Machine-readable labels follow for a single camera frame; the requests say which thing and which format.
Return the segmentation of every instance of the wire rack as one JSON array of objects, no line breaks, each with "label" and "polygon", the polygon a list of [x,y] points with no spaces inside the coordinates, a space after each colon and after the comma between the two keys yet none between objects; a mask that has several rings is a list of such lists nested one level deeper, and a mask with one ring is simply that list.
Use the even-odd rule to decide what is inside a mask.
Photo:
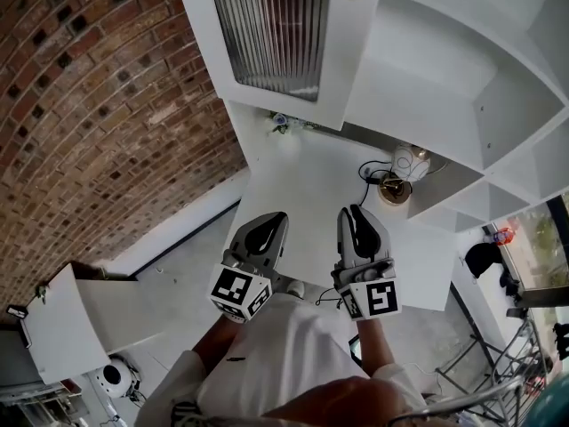
[{"label": "wire rack", "polygon": [[[459,356],[436,372],[454,386],[462,395],[423,409],[407,413],[391,421],[398,427],[399,421],[409,419],[445,419],[457,422],[460,415],[475,415],[485,425],[518,427],[522,425],[530,407],[547,385],[548,368],[540,338],[533,320],[528,316],[506,348],[500,350],[480,336],[471,336],[471,342]],[[449,374],[465,357],[480,345],[490,371],[473,391],[458,384]]]}]

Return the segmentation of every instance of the cabinet door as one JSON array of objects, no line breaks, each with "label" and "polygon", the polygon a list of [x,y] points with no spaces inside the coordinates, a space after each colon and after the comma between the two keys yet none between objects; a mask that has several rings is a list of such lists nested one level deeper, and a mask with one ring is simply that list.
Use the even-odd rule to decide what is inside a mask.
[{"label": "cabinet door", "polygon": [[183,0],[217,94],[340,129],[378,0]]}]

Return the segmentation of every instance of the shelving unit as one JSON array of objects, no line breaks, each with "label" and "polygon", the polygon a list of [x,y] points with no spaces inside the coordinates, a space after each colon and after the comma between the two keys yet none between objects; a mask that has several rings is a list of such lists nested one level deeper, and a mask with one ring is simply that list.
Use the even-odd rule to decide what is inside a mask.
[{"label": "shelving unit", "polygon": [[[298,138],[273,138],[264,123],[265,109],[272,109],[332,129],[327,137],[339,139],[330,148],[348,144],[344,155],[354,159],[345,161],[352,167],[366,161],[354,141],[375,148],[376,140],[405,141],[446,160],[444,171],[413,184],[404,208],[387,209],[398,226],[460,232],[569,188],[569,0],[330,2],[331,9],[350,10],[346,17],[329,14],[333,37],[324,49],[322,78],[333,108],[322,101],[308,111],[290,97],[237,86],[227,58],[217,59],[223,45],[213,49],[215,60],[204,54],[253,175],[289,162],[307,170],[325,170],[325,159],[335,165],[334,154],[305,153],[308,146]],[[196,24],[200,46],[220,42],[212,7],[202,12],[209,3],[184,3],[190,18],[207,14]],[[359,16],[351,19],[356,3]],[[342,49],[345,63],[339,61]],[[218,86],[220,77],[227,85]],[[349,126],[336,118],[342,106]],[[362,185],[357,173],[345,175],[356,176],[349,181],[354,189]],[[292,193],[305,188],[297,177]]]}]

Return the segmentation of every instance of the white table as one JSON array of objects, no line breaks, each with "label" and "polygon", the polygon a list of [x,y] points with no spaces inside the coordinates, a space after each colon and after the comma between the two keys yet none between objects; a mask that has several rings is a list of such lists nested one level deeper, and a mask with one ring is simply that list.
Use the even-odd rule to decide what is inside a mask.
[{"label": "white table", "polygon": [[[374,159],[389,160],[390,155],[313,131],[272,133],[258,163],[251,166],[252,176],[225,248],[242,224],[262,214],[286,212],[288,235],[276,270],[331,287],[330,272],[340,259],[336,251],[338,212],[361,201],[365,183],[357,168]],[[407,220],[406,205],[386,205],[374,186],[370,186],[364,207],[389,231],[402,304],[443,310],[453,275],[455,235]]]},{"label": "white table", "polygon": [[29,352],[44,383],[109,363],[108,356],[164,330],[137,281],[76,280],[68,264],[23,319]]}]

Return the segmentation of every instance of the person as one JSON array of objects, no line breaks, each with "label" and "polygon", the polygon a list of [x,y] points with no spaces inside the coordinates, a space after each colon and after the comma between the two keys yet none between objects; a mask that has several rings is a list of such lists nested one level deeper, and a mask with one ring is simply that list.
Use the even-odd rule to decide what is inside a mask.
[{"label": "person", "polygon": [[221,316],[182,353],[142,406],[137,427],[373,426],[425,404],[389,348],[381,322],[306,302],[303,285],[275,293],[245,324]]}]

